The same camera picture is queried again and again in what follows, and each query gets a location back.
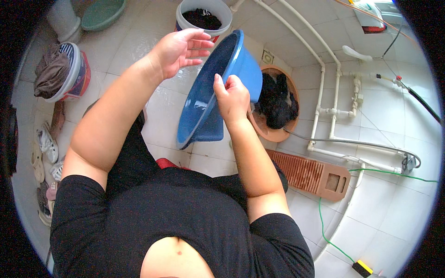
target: yellow plug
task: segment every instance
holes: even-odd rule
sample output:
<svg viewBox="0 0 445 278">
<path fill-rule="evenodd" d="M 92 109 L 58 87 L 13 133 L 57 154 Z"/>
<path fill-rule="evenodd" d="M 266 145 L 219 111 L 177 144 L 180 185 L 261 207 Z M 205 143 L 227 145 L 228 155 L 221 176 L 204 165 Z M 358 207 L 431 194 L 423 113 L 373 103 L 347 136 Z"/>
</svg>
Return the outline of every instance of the yellow plug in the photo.
<svg viewBox="0 0 445 278">
<path fill-rule="evenodd" d="M 369 277 L 373 271 L 370 269 L 364 262 L 361 260 L 358 260 L 352 265 L 352 268 L 357 271 L 358 274 L 360 274 L 362 277 Z"/>
</svg>

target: black trousers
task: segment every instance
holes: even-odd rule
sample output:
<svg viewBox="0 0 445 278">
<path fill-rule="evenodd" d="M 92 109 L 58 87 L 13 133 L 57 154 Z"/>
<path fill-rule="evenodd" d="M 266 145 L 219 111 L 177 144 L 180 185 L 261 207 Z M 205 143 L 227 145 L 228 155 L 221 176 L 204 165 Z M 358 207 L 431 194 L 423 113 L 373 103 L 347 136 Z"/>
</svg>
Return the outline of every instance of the black trousers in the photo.
<svg viewBox="0 0 445 278">
<path fill-rule="evenodd" d="M 131 186 L 143 183 L 168 183 L 175 186 L 217 190 L 233 198 L 247 212 L 247 195 L 238 174 L 209 177 L 196 171 L 175 167 L 161 169 L 142 138 L 143 125 L 143 116 L 139 116 L 128 132 L 116 163 L 108 174 L 106 195 L 109 199 Z M 278 166 L 275 163 L 274 165 L 286 192 L 287 180 Z"/>
</svg>

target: woman's left hand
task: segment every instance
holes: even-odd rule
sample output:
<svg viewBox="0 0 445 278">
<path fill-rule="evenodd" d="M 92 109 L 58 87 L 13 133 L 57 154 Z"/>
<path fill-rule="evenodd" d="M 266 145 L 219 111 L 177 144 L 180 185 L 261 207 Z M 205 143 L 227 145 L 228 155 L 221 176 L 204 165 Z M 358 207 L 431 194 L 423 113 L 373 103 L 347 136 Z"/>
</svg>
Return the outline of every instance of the woman's left hand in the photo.
<svg viewBox="0 0 445 278">
<path fill-rule="evenodd" d="M 163 79 L 172 78 L 180 68 L 202 63 L 201 59 L 194 57 L 210 55 L 204 48 L 212 48 L 214 43 L 208 39 L 210 35 L 203 29 L 173 32 L 163 37 L 143 59 L 149 58 L 153 67 L 161 70 Z"/>
</svg>

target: black t-shirt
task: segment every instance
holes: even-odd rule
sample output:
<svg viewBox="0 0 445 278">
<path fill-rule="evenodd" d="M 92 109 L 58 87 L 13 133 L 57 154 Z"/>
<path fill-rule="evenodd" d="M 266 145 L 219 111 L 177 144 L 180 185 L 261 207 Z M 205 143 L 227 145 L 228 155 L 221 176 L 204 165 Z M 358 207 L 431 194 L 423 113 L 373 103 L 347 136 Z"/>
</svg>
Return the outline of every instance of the black t-shirt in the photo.
<svg viewBox="0 0 445 278">
<path fill-rule="evenodd" d="M 108 200 L 94 180 L 66 177 L 57 192 L 51 246 L 61 277 L 139 277 L 149 247 L 178 237 L 215 277 L 314 277 L 295 221 L 267 214 L 249 225 L 231 197 L 213 189 L 142 184 Z"/>
</svg>

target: black clothes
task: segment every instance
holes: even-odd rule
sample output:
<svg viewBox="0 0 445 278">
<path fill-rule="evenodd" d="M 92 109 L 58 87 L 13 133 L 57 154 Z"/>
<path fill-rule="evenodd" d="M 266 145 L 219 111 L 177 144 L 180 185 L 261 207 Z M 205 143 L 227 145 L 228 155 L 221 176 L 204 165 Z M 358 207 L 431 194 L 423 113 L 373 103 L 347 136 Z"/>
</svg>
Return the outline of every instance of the black clothes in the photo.
<svg viewBox="0 0 445 278">
<path fill-rule="evenodd" d="M 136 121 L 108 175 L 107 190 L 78 175 L 57 191 L 50 243 L 60 277 L 138 277 L 149 247 L 178 237 L 215 277 L 314 277 L 294 220 L 268 214 L 249 225 L 238 175 L 211 178 L 160 169 Z"/>
<path fill-rule="evenodd" d="M 216 16 L 213 16 L 209 11 L 203 9 L 187 11 L 183 13 L 182 16 L 190 24 L 206 30 L 218 30 L 222 25 Z"/>
<path fill-rule="evenodd" d="M 289 121 L 298 117 L 298 103 L 287 89 L 287 77 L 277 75 L 277 82 L 267 73 L 263 73 L 263 86 L 255 109 L 266 116 L 266 125 L 271 129 L 281 129 Z"/>
</svg>

